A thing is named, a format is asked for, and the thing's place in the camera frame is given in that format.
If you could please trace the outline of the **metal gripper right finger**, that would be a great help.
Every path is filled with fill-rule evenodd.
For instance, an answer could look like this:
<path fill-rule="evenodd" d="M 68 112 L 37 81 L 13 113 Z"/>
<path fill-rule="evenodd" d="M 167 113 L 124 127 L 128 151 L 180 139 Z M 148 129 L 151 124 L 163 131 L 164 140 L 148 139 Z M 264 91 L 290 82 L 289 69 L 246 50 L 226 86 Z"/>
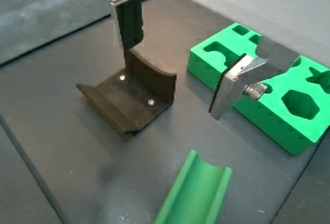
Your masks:
<path fill-rule="evenodd" d="M 242 96 L 256 100 L 266 92 L 264 79 L 285 73 L 299 58 L 299 54 L 262 37 L 255 49 L 256 57 L 242 54 L 235 63 L 220 75 L 212 101 L 210 116 L 219 120 Z"/>

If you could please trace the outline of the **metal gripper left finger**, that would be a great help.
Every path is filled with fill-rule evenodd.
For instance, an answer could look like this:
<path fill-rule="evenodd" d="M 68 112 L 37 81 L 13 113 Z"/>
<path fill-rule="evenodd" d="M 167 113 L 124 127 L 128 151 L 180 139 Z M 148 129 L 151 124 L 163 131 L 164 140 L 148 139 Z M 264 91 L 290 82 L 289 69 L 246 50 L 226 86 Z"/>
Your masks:
<path fill-rule="evenodd" d="M 123 50 L 143 40 L 142 0 L 109 0 L 111 15 L 117 21 Z"/>

